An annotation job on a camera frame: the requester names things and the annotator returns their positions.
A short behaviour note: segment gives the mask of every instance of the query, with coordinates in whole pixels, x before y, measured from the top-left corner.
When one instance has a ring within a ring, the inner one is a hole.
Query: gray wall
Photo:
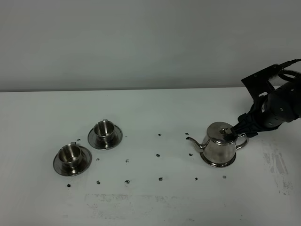
[[[301,58],[300,7],[299,0],[2,0],[0,90],[241,86],[266,66]]]

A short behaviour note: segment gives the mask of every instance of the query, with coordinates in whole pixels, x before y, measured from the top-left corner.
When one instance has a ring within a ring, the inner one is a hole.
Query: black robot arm
[[[242,80],[254,104],[248,113],[238,117],[238,124],[231,129],[233,133],[254,137],[258,132],[278,129],[283,122],[301,117],[301,73],[285,70],[299,61],[272,65]],[[277,76],[287,83],[274,89],[269,80]]]

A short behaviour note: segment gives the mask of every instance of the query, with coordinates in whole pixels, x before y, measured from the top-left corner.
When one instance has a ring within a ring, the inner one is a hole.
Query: teapot base
[[[201,154],[202,159],[203,159],[207,164],[209,164],[210,166],[213,166],[213,167],[218,167],[218,168],[229,166],[229,165],[231,165],[231,164],[235,161],[235,159],[236,159],[236,153],[235,153],[235,155],[233,156],[233,158],[232,158],[230,161],[228,161],[228,162],[225,162],[225,163],[214,163],[214,162],[209,161],[209,160],[204,156],[204,154],[203,154],[202,152],[201,152],[200,154]]]

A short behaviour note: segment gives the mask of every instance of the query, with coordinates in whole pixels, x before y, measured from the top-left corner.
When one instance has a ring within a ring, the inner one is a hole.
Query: table surface
[[[185,139],[252,103],[246,88],[0,93],[1,225],[299,226],[301,120],[251,138],[225,168]],[[102,119],[123,131],[107,151],[87,142]],[[63,177],[52,163],[70,142],[93,159]]]

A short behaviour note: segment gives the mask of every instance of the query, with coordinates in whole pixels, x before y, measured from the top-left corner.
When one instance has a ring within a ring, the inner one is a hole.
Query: cup rim
[[[104,136],[100,136],[97,133],[95,133],[95,128],[98,124],[103,123],[104,121],[109,122],[112,126],[113,126],[113,131],[111,133],[109,133],[108,135],[104,135]],[[95,124],[95,126],[93,127],[93,132],[96,136],[101,137],[101,138],[105,138],[105,137],[109,137],[110,135],[112,135],[115,131],[115,124],[107,119],[101,120],[98,123]]]
[[[63,148],[65,148],[65,147],[67,147],[67,146],[74,146],[74,147],[76,147],[76,148],[79,149],[79,156],[76,157],[76,160],[72,160],[72,161],[63,161],[63,160],[61,160],[61,158],[60,158],[60,153],[61,153],[61,151],[63,150]],[[78,145],[74,145],[74,144],[68,144],[68,145],[65,145],[65,146],[61,147],[60,150],[59,150],[58,153],[57,153],[58,159],[59,159],[61,162],[63,162],[64,164],[70,164],[70,163],[73,163],[73,162],[77,161],[77,160],[80,158],[81,155],[82,155],[82,150],[81,150],[81,148],[80,148]]]

